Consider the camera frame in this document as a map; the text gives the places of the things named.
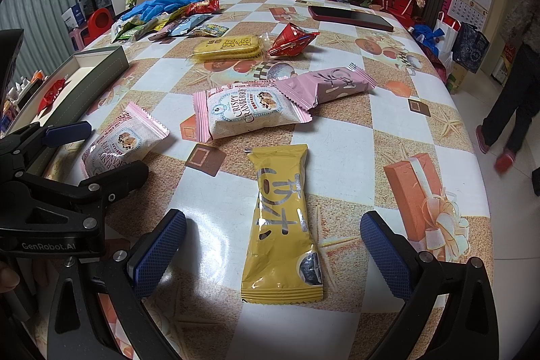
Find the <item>blue glove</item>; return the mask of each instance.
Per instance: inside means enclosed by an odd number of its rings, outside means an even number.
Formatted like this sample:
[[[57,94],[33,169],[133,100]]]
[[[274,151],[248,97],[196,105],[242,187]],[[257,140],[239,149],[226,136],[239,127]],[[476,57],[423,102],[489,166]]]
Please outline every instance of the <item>blue glove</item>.
[[[437,28],[435,31],[432,31],[430,27],[427,25],[415,25],[414,31],[412,32],[412,37],[415,38],[415,40],[418,40],[421,35],[424,36],[424,40],[422,40],[422,44],[424,46],[427,46],[429,49],[431,49],[431,52],[438,57],[438,48],[435,46],[435,38],[441,37],[444,35],[444,31],[441,28]]]
[[[160,15],[161,13],[172,13],[176,9],[188,5],[192,2],[202,0],[150,0],[144,1],[140,5],[135,6],[131,11],[124,14],[120,19],[127,20],[136,14],[140,14],[143,22],[148,22],[150,19]]]

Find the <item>green curtain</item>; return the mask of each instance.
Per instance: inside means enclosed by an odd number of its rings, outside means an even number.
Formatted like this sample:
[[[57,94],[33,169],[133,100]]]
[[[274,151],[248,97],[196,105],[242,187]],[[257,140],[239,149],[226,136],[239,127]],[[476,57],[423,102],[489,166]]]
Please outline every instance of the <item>green curtain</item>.
[[[0,29],[24,29],[12,85],[36,70],[52,74],[74,49],[62,13],[78,0],[2,0]]]

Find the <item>yellow snack package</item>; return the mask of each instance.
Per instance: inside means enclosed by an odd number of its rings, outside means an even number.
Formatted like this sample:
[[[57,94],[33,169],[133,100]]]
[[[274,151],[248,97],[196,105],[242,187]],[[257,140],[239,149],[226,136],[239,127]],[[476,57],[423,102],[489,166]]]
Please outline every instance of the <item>yellow snack package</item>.
[[[208,60],[251,60],[263,56],[264,43],[256,35],[231,35],[204,40],[193,48],[192,57]]]
[[[290,304],[322,299],[319,256],[303,193],[306,153],[305,144],[248,151],[259,195],[242,274],[244,301]]]

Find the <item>smartphone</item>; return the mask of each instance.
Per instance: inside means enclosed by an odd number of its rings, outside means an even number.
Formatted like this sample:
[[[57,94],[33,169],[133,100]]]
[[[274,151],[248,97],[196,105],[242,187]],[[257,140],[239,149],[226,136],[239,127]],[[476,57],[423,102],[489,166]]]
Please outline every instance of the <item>smartphone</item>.
[[[321,22],[337,22],[338,24],[349,24],[356,25],[357,27],[394,32],[394,27],[376,14],[345,10],[343,8],[315,6],[309,6],[307,10],[313,19]]]

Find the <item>ribbon bow illustration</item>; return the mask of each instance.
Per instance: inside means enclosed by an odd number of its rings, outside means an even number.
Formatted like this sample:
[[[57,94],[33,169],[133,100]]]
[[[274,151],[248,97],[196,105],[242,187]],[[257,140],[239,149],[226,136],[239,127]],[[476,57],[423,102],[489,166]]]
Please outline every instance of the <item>ribbon bow illustration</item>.
[[[407,158],[426,198],[421,209],[429,226],[426,229],[427,250],[439,260],[456,262],[470,252],[469,222],[460,215],[457,196],[442,188],[441,195],[433,194],[426,173],[417,158]]]

